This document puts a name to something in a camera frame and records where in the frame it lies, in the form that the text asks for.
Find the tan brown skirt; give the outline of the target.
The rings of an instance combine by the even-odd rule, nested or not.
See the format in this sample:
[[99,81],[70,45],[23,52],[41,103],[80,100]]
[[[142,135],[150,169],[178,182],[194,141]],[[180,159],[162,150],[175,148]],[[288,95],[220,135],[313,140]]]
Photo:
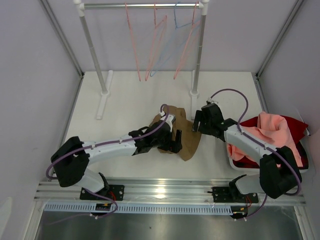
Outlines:
[[184,108],[164,104],[160,109],[165,113],[175,115],[175,122],[173,123],[172,129],[172,141],[175,140],[176,131],[181,130],[182,149],[179,152],[172,152],[172,150],[164,151],[157,148],[158,151],[162,154],[177,154],[184,161],[190,160],[197,151],[202,134],[200,132],[192,131],[193,123],[187,119]]

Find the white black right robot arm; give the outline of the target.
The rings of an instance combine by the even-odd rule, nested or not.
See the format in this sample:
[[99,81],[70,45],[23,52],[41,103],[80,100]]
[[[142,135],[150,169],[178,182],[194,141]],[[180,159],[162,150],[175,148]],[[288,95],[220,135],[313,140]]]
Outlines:
[[225,119],[217,104],[207,104],[195,112],[192,131],[236,146],[258,164],[258,174],[242,175],[230,182],[228,196],[232,201],[239,202],[251,193],[264,193],[272,199],[300,193],[302,176],[292,150],[262,142],[235,120]]

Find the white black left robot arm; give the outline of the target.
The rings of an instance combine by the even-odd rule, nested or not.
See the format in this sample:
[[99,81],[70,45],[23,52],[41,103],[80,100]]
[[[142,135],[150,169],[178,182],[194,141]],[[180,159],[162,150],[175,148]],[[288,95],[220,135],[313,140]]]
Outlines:
[[81,187],[81,200],[103,200],[115,193],[106,177],[101,172],[91,171],[89,165],[116,157],[145,154],[153,148],[174,154],[183,148],[182,131],[173,130],[168,123],[133,130],[108,144],[92,142],[88,148],[83,145],[78,136],[71,137],[51,157],[60,187]]

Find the pink garment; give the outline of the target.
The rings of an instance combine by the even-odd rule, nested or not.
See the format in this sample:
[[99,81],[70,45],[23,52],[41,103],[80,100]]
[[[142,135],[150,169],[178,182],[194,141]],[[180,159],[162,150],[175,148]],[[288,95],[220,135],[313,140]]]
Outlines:
[[241,122],[240,125],[247,132],[268,144],[277,148],[289,147],[293,152],[297,166],[303,167],[296,145],[305,136],[307,124],[289,116],[263,111],[258,116]]

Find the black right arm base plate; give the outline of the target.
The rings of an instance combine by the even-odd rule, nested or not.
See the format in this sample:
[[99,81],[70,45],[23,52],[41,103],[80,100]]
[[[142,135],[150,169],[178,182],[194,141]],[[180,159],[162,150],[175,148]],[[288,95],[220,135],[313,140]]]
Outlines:
[[228,186],[213,186],[207,193],[212,195],[215,203],[257,204],[259,202],[257,193],[241,194],[236,188]]

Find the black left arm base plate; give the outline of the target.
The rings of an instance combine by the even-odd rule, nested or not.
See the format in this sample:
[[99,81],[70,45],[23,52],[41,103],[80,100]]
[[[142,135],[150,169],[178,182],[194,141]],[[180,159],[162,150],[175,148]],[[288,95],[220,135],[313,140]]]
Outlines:
[[[110,184],[109,189],[102,189],[96,193],[96,195],[100,195],[114,201],[122,201],[124,198],[125,193],[125,186],[120,184]],[[100,196],[92,195],[91,193],[87,192],[84,188],[81,189],[79,199],[80,200],[105,200]]]

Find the aluminium mounting rail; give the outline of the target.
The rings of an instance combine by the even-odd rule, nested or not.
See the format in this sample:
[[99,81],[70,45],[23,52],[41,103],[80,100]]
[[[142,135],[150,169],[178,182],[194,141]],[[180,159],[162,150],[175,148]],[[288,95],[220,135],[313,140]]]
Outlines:
[[[212,187],[226,187],[229,179],[174,180],[174,179],[124,179],[111,178],[111,185],[124,186],[122,203],[204,205],[213,202],[209,191]],[[62,188],[58,181],[42,181],[38,184],[34,201],[65,201],[80,199],[81,188]]]

